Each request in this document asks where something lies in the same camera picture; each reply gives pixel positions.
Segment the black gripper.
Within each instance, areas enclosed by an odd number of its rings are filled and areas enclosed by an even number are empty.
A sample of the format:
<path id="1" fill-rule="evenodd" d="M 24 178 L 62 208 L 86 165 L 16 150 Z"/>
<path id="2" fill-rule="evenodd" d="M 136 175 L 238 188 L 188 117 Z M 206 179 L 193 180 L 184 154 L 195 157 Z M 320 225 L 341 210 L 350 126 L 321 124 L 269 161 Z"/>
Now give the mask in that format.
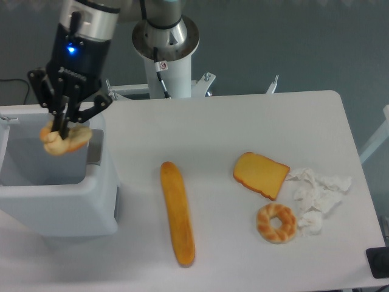
<path id="1" fill-rule="evenodd" d="M 81 88 L 79 99 L 85 100 L 101 89 L 101 74 L 111 44 L 109 40 L 94 41 L 81 36 L 68 38 L 68 34 L 69 31 L 59 24 L 46 69 L 34 69 L 27 73 L 40 106 L 48 109 L 54 117 L 51 132 L 58 131 L 62 139 L 68 137 L 69 122 L 84 123 L 113 102 L 110 96 L 100 92 L 94 97 L 93 105 L 82 111 L 78 105 L 69 103 L 63 121 L 63 95 L 75 97 L 72 91 L 78 85 Z M 56 89 L 59 78 L 60 87 Z"/>

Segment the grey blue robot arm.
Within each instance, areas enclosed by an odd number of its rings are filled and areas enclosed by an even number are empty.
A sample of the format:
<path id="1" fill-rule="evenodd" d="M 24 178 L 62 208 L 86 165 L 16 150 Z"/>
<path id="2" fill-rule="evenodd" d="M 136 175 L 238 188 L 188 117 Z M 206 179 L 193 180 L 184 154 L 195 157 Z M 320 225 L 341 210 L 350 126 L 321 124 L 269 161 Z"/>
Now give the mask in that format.
<path id="1" fill-rule="evenodd" d="M 117 23 L 145 20 L 157 29 L 179 24 L 184 1 L 64 1 L 51 58 L 28 72 L 41 107 L 53 115 L 51 132 L 69 136 L 70 122 L 84 123 L 112 98 L 101 74 Z"/>

